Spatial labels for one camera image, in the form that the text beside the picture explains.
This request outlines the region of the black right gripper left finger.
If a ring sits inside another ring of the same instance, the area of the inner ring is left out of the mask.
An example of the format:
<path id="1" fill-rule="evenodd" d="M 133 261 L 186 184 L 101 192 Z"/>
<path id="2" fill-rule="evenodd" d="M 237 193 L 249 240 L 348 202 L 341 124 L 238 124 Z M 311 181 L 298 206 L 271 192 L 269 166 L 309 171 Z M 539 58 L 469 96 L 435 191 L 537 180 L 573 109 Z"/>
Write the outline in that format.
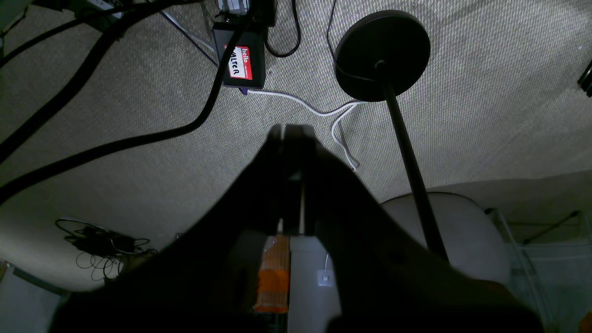
<path id="1" fill-rule="evenodd" d="M 251 308 L 262 251 L 278 228 L 281 126 L 179 240 L 115 282 L 72 297 L 51 333 L 264 333 Z"/>

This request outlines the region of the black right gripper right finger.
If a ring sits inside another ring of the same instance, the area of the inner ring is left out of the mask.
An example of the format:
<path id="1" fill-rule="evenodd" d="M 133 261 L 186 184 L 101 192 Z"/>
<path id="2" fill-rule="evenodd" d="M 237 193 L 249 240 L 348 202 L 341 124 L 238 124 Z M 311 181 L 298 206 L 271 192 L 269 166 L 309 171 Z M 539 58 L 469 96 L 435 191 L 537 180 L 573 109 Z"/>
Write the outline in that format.
<path id="1" fill-rule="evenodd" d="M 503 287 L 423 247 L 325 150 L 312 127 L 284 131 L 284 229 L 316 236 L 334 263 L 342 314 L 331 333 L 541 333 Z"/>

